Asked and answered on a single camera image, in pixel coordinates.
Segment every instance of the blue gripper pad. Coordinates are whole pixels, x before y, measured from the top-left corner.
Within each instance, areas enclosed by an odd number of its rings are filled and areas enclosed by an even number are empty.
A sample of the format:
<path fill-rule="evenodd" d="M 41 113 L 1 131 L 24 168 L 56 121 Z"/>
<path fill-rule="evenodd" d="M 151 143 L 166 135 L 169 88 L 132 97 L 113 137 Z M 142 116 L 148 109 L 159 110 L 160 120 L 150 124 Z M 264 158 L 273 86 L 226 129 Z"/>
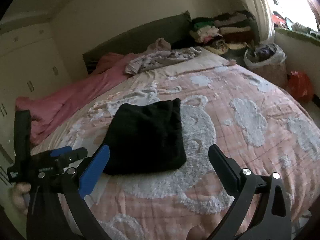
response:
<path fill-rule="evenodd" d="M 62 148 L 59 148 L 59 149 L 54 149 L 52 150 L 52 152 L 50 153 L 50 156 L 51 157 L 57 157 L 61 154 L 65 154 L 65 153 L 68 153 L 68 152 L 71 152 L 72 151 L 72 148 L 70 146 L 65 146 L 65 147 L 62 147 Z"/>
<path fill-rule="evenodd" d="M 105 166 L 110 157 L 109 146 L 104 144 L 95 155 L 94 159 L 90 162 L 88 167 L 82 173 L 79 179 L 78 193 L 82 199 L 90 195 L 98 179 L 101 176 Z"/>

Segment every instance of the pink blanket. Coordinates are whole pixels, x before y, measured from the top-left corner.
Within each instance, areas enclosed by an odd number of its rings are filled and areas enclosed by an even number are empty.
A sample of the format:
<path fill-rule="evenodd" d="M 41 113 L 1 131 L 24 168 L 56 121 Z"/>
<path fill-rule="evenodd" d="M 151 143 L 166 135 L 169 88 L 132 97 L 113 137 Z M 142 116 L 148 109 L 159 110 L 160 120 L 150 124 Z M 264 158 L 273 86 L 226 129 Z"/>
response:
<path fill-rule="evenodd" d="M 209 162 L 213 143 L 241 168 L 264 176 L 278 172 L 292 221 L 297 220 L 320 194 L 320 130 L 288 94 L 238 65 L 223 66 L 227 62 L 204 51 L 138 74 L 75 114 L 32 154 L 67 145 L 93 154 L 121 104 L 180 98 L 185 165 L 153 174 L 102 174 L 86 196 L 110 237 L 186 240 L 196 225 L 212 233 L 233 201 Z M 248 228 L 258 201 L 255 195 L 239 233 Z M 79 232 L 64 197 L 61 202 L 71 228 Z"/>
<path fill-rule="evenodd" d="M 130 77 L 124 73 L 124 69 L 137 55 L 130 53 L 121 58 L 114 57 L 115 54 L 110 53 L 104 56 L 104 60 L 108 55 L 110 56 L 108 64 L 114 60 L 113 67 L 101 74 L 89 76 L 42 99 L 31 100 L 26 97 L 16 99 L 16 110 L 29 109 L 31 112 L 32 144 L 41 143 L 77 110 Z"/>

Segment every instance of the floor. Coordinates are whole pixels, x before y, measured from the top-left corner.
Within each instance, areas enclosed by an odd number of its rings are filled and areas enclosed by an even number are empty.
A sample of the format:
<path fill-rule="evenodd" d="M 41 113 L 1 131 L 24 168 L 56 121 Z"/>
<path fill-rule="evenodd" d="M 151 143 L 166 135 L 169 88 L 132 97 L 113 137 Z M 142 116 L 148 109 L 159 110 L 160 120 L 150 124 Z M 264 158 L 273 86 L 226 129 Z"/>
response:
<path fill-rule="evenodd" d="M 307 110 L 313 121 L 320 128 L 320 108 L 312 101 L 307 104 L 303 104 L 302 106 Z"/>

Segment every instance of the dark headboard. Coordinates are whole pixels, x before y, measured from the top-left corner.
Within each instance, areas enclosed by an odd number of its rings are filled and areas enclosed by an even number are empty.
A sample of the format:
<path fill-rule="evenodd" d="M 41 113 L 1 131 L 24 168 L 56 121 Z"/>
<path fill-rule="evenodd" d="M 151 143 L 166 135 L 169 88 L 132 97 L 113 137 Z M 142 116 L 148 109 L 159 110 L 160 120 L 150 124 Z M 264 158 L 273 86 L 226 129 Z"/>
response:
<path fill-rule="evenodd" d="M 121 33 L 82 55 L 87 71 L 94 70 L 98 60 L 108 52 L 141 53 L 158 38 L 164 38 L 173 44 L 189 36 L 190 26 L 190 14 L 186 11 L 183 14 L 156 20 Z"/>

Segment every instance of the metal screw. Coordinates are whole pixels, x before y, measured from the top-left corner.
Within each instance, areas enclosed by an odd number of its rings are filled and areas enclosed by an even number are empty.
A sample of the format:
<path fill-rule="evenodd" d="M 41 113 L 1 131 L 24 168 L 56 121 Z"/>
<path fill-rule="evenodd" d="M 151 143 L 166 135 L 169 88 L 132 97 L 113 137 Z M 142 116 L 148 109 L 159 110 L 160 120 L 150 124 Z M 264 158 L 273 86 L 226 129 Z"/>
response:
<path fill-rule="evenodd" d="M 76 173 L 76 169 L 75 168 L 70 168 L 70 169 L 67 170 L 67 173 L 69 175 L 75 174 Z"/>
<path fill-rule="evenodd" d="M 249 169 L 243 169 L 242 172 L 243 172 L 244 175 L 250 175 L 251 174 L 251 171 Z"/>
<path fill-rule="evenodd" d="M 44 172 L 40 172 L 40 173 L 38 174 L 38 178 L 39 178 L 39 179 L 44 178 L 44 176 L 45 176 L 45 173 L 44 173 Z"/>
<path fill-rule="evenodd" d="M 272 176 L 273 176 L 275 179 L 279 179 L 279 178 L 280 178 L 280 175 L 279 175 L 279 173 L 277 173 L 277 172 L 272 173 Z"/>

